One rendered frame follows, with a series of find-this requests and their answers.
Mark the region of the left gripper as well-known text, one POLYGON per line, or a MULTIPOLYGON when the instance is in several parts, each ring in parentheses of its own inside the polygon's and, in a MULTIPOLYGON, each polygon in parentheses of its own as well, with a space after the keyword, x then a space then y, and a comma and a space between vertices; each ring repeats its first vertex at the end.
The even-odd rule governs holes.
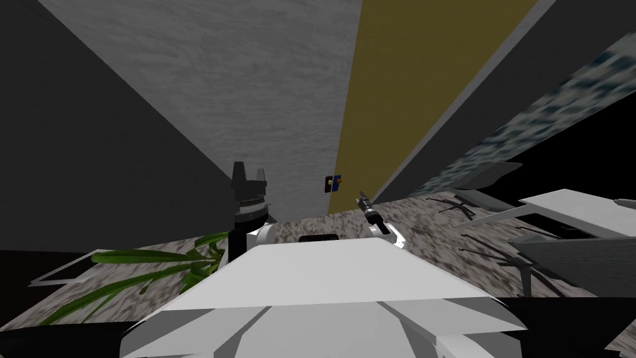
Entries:
POLYGON ((266 195, 267 181, 263 168, 257 170, 255 180, 246 180, 244 162, 234 162, 231 188, 235 201, 248 201, 263 198, 266 195))

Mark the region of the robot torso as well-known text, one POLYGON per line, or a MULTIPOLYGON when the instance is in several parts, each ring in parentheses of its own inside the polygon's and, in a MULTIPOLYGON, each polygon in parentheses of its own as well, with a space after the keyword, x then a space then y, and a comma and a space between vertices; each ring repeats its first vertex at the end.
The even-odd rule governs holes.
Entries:
POLYGON ((250 249, 144 318, 120 358, 523 358, 496 298, 380 238, 250 249))

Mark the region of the olive yellow door leaf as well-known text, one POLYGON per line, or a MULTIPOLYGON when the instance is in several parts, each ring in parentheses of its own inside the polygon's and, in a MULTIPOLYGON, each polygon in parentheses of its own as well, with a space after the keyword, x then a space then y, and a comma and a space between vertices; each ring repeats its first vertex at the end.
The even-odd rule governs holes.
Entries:
POLYGON ((537 0, 363 0, 328 212, 374 196, 537 0))

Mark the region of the grey chair with black legs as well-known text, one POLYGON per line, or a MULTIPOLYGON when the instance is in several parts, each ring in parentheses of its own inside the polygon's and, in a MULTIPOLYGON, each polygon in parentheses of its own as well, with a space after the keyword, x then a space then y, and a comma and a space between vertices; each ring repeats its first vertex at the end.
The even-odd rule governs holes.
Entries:
POLYGON ((448 190, 455 195, 458 201, 448 199, 440 200, 440 203, 448 204, 445 211, 459 209, 472 221, 475 213, 470 209, 483 208, 488 211, 500 213, 512 209, 513 206, 499 199, 488 196, 480 191, 495 184, 500 178, 522 166, 515 162, 489 162, 478 165, 472 172, 451 183, 448 190))
POLYGON ((560 298, 566 295, 553 280, 598 297, 636 298, 636 237, 568 240, 535 232, 508 241, 516 255, 475 237, 471 240, 491 250, 488 258, 499 266, 518 270, 520 298, 532 297, 533 279, 560 298))

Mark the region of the green leafy plant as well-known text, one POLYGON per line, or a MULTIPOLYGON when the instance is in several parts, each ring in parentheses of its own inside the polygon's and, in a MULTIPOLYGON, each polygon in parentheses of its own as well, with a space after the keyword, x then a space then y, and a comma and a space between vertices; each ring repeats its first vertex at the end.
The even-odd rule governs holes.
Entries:
POLYGON ((228 232, 220 232, 197 238, 194 241, 193 248, 184 254, 143 249, 110 250, 94 254, 91 256, 91 260, 97 264, 174 263, 174 266, 104 285, 91 293, 87 293, 63 305, 43 320, 39 326, 54 324, 62 318, 99 301, 100 304, 82 320, 82 322, 85 323, 89 317, 99 311, 117 295, 120 295, 124 290, 141 285, 139 295, 143 295, 154 282, 174 276, 180 272, 185 273, 181 280, 182 287, 180 290, 181 293, 184 293, 218 271, 221 260, 226 252, 224 249, 218 248, 217 243, 226 239, 228 235, 228 232))

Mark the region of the white table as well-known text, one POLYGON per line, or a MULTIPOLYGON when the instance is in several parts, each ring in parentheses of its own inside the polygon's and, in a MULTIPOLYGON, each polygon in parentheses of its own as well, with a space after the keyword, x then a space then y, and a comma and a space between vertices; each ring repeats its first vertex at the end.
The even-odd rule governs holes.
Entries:
POLYGON ((520 201, 522 206, 456 225, 463 229, 503 219, 539 214, 595 237, 636 237, 636 209, 598 196, 561 189, 520 201))

